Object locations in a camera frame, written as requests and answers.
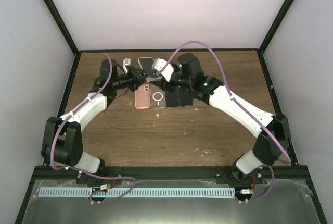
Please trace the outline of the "teal green smartphone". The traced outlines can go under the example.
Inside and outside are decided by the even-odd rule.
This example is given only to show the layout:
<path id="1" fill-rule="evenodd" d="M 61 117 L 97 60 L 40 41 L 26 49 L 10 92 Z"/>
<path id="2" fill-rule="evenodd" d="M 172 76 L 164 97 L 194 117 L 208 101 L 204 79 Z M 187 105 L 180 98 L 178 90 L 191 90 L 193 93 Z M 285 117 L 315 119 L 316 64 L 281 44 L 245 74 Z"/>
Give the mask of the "teal green smartphone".
<path id="1" fill-rule="evenodd" d="M 139 57 L 138 58 L 139 66 L 147 74 L 147 77 L 151 78 L 151 79 L 155 79 L 158 77 L 158 75 L 152 68 L 154 61 L 155 60 L 152 57 Z"/>

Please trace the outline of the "phone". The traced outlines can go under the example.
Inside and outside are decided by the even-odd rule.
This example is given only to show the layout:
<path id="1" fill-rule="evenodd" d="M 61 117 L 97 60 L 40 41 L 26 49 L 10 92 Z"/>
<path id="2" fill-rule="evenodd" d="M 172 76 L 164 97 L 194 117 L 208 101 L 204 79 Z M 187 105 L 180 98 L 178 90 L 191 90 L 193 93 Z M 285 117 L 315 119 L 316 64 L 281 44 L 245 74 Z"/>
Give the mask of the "phone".
<path id="1" fill-rule="evenodd" d="M 135 108 L 148 109 L 149 107 L 150 87 L 148 83 L 144 83 L 135 91 Z"/>
<path id="2" fill-rule="evenodd" d="M 153 82 L 160 82 L 162 77 L 156 77 L 156 78 L 151 78 L 151 77 L 146 77 L 146 81 L 148 83 L 153 83 Z"/>

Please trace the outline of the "dark teal smartphone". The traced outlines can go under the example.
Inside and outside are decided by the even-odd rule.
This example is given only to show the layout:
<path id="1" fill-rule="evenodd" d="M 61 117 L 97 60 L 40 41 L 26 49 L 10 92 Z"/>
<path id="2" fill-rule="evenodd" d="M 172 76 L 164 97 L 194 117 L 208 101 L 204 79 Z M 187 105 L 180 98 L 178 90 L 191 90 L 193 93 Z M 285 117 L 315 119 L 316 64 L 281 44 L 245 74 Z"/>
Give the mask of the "dark teal smartphone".
<path id="1" fill-rule="evenodd" d="M 173 92 L 165 93 L 165 104 L 167 108 L 179 107 L 178 92 L 174 90 Z"/>

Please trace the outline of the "blue smartphone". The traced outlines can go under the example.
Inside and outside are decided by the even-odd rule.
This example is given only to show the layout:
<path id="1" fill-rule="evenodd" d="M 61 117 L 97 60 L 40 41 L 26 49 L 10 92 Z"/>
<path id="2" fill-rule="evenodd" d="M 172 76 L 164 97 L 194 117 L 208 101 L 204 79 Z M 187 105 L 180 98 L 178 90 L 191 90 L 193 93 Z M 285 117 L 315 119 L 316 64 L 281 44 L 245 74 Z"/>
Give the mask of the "blue smartphone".
<path id="1" fill-rule="evenodd" d="M 190 107 L 193 105 L 193 99 L 191 95 L 182 88 L 177 88 L 178 91 L 178 101 L 181 107 Z"/>

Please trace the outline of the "clear phone case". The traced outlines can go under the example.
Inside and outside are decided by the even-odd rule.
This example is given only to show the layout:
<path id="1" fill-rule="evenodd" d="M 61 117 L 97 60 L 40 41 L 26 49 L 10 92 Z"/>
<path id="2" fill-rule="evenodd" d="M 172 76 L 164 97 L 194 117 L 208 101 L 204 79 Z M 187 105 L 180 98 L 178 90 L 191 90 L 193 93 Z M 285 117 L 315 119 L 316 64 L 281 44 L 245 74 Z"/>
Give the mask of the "clear phone case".
<path id="1" fill-rule="evenodd" d="M 152 84 L 150 85 L 150 105 L 153 109 L 166 107 L 165 92 Z"/>

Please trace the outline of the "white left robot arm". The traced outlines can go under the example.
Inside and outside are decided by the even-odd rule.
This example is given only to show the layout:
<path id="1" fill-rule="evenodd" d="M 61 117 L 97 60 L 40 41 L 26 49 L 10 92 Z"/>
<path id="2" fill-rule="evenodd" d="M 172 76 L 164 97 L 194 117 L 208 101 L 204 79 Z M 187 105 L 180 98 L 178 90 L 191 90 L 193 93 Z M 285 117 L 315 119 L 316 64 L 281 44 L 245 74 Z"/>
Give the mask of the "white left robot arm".
<path id="1" fill-rule="evenodd" d="M 45 125 L 42 157 L 51 165 L 61 163 L 88 172 L 94 184 L 105 181 L 103 161 L 83 149 L 84 128 L 114 101 L 117 90 L 137 90 L 147 74 L 131 65 L 119 65 L 113 59 L 103 60 L 100 75 L 94 81 L 87 97 L 73 110 L 61 117 L 50 117 Z"/>

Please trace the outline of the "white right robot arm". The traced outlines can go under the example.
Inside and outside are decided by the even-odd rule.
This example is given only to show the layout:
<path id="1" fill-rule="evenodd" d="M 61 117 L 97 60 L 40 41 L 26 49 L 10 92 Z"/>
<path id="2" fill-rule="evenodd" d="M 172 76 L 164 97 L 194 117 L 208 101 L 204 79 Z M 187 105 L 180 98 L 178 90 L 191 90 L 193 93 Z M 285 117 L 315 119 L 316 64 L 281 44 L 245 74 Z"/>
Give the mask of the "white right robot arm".
<path id="1" fill-rule="evenodd" d="M 160 89 L 166 92 L 183 89 L 193 99 L 203 101 L 235 119 L 256 138 L 253 148 L 233 163 L 230 173 L 234 182 L 244 183 L 255 169 L 273 165 L 281 155 L 291 162 L 287 153 L 291 134 L 285 115 L 280 113 L 274 116 L 253 106 L 233 93 L 226 82 L 206 75 L 194 54 L 183 54 L 177 60 L 178 64 L 169 64 L 164 59 L 154 62 L 152 67 L 161 76 L 158 82 Z"/>

